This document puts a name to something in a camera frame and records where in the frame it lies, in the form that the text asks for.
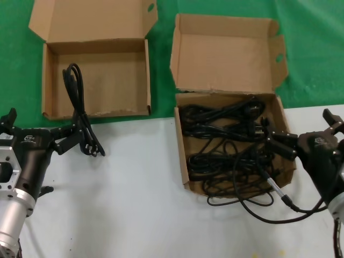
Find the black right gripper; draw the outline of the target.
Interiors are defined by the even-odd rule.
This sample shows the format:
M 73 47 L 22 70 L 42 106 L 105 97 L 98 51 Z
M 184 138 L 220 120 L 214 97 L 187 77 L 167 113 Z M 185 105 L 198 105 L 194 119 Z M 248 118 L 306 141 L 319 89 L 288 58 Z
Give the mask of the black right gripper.
M 330 203 L 343 193 L 343 148 L 337 137 L 339 116 L 325 109 L 322 117 L 328 124 L 325 131 L 296 134 L 277 131 L 268 118 L 262 118 L 262 127 L 269 150 L 279 156 L 294 161 L 298 157 L 324 203 Z

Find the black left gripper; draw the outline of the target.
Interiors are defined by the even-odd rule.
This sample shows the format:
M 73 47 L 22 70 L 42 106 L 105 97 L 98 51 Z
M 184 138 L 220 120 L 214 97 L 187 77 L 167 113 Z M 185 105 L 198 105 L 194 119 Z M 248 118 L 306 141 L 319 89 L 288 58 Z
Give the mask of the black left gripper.
M 22 190 L 34 200 L 53 191 L 43 187 L 51 156 L 72 149 L 82 140 L 82 130 L 76 124 L 51 129 L 20 129 L 14 127 L 17 111 L 11 108 L 1 116 L 1 197 L 13 198 Z

